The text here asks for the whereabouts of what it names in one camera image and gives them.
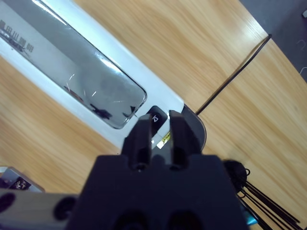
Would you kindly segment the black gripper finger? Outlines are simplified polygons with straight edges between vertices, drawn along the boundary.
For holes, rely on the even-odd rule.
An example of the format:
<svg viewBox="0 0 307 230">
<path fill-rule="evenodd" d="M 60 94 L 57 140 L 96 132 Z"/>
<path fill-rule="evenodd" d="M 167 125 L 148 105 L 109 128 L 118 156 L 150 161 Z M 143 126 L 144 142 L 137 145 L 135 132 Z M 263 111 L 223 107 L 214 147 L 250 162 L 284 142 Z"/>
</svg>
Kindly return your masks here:
<svg viewBox="0 0 307 230">
<path fill-rule="evenodd" d="M 188 167 L 189 157 L 200 154 L 200 144 L 184 116 L 170 110 L 170 146 L 173 167 Z"/>
<path fill-rule="evenodd" d="M 147 167 L 152 154 L 151 115 L 141 116 L 125 138 L 122 155 L 128 157 L 130 167 Z"/>
</svg>

